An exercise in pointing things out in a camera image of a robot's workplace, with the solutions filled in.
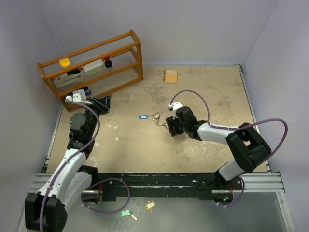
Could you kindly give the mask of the bunch of metal keys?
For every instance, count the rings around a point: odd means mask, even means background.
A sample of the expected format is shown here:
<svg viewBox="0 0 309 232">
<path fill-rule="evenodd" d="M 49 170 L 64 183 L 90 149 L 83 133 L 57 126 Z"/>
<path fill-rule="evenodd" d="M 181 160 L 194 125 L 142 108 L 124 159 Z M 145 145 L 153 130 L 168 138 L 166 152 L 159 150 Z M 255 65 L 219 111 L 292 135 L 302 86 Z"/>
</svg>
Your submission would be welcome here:
<svg viewBox="0 0 309 232">
<path fill-rule="evenodd" d="M 152 120 L 156 125 L 159 125 L 159 120 L 160 120 L 161 115 L 160 114 L 154 114 L 152 115 Z"/>
</svg>

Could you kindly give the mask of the blue key tag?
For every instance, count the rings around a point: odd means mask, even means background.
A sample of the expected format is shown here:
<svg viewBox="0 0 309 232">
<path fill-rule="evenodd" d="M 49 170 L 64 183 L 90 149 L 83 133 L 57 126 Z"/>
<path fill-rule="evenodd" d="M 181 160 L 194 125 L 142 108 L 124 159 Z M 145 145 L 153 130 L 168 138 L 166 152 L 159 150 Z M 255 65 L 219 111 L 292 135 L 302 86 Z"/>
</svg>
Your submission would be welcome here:
<svg viewBox="0 0 309 232">
<path fill-rule="evenodd" d="M 139 119 L 147 119 L 148 118 L 148 115 L 140 115 L 139 116 Z"/>
</svg>

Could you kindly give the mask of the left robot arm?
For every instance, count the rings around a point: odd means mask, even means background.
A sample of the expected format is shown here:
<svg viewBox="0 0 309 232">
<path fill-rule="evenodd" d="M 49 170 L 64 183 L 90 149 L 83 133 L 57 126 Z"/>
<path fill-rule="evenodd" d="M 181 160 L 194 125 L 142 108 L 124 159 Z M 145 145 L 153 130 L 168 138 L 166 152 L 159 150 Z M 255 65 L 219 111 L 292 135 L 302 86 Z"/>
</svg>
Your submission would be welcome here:
<svg viewBox="0 0 309 232">
<path fill-rule="evenodd" d="M 99 185 L 97 168 L 84 166 L 92 152 L 100 129 L 100 115 L 109 113 L 112 96 L 90 97 L 82 100 L 74 94 L 66 102 L 85 108 L 70 117 L 67 150 L 52 176 L 36 192 L 25 198 L 25 227 L 37 232 L 61 232 L 68 212 L 84 189 Z"/>
</svg>

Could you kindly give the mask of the large metal keyring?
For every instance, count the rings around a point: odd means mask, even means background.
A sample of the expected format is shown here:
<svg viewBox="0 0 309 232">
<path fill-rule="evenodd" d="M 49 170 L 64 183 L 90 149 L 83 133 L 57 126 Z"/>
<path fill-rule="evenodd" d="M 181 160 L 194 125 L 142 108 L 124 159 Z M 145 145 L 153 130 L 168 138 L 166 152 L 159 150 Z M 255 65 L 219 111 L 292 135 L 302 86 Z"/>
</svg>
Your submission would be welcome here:
<svg viewBox="0 0 309 232">
<path fill-rule="evenodd" d="M 161 115 L 160 120 L 159 120 L 159 125 L 157 125 L 157 126 L 164 126 L 164 127 L 167 128 L 168 125 L 167 125 L 167 122 L 166 122 L 166 118 L 168 117 L 168 115 L 163 113 L 163 112 L 157 112 L 155 114 L 160 114 Z"/>
</svg>

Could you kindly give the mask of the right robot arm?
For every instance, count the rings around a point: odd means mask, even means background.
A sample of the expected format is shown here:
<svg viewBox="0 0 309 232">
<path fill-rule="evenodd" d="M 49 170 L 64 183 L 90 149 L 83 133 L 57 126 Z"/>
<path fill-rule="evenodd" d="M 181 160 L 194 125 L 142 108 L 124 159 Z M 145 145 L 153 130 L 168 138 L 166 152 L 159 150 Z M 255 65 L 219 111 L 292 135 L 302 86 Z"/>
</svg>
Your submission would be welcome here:
<svg viewBox="0 0 309 232">
<path fill-rule="evenodd" d="M 192 110 L 175 102 L 168 105 L 173 116 L 166 119 L 172 137 L 186 133 L 191 139 L 212 141 L 227 145 L 233 160 L 223 165 L 216 173 L 215 185 L 226 189 L 232 179 L 243 173 L 251 173 L 271 154 L 271 148 L 255 128 L 243 123 L 236 128 L 212 125 L 205 120 L 198 121 Z"/>
</svg>

